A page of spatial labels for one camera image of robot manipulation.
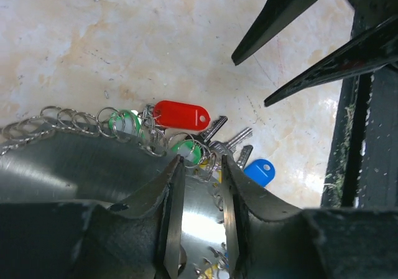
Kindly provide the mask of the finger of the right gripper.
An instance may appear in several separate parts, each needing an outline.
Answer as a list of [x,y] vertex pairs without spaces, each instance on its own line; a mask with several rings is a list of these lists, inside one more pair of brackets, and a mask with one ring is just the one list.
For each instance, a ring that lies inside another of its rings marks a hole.
[[239,65],[275,37],[317,0],[267,0],[262,11],[233,52]]
[[376,71],[397,61],[397,16],[365,30],[264,100],[269,107],[299,91]]

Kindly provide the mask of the large keyring with blue handle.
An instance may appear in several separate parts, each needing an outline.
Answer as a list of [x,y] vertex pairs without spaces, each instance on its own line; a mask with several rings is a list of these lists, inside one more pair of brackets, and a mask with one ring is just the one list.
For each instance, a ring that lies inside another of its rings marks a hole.
[[1,128],[1,205],[94,201],[106,208],[161,174],[178,155],[141,138],[128,112],[48,106]]

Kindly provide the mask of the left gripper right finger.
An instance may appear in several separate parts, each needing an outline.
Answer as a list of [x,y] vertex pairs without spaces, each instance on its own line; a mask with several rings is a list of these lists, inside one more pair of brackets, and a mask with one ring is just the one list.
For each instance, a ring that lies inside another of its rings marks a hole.
[[397,277],[396,209],[301,209],[221,165],[231,278]]

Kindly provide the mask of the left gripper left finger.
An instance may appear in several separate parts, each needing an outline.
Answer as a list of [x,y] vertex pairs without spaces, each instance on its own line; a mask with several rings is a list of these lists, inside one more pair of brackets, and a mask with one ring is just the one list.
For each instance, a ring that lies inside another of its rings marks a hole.
[[106,208],[94,201],[1,205],[2,278],[177,278],[185,189],[176,156]]

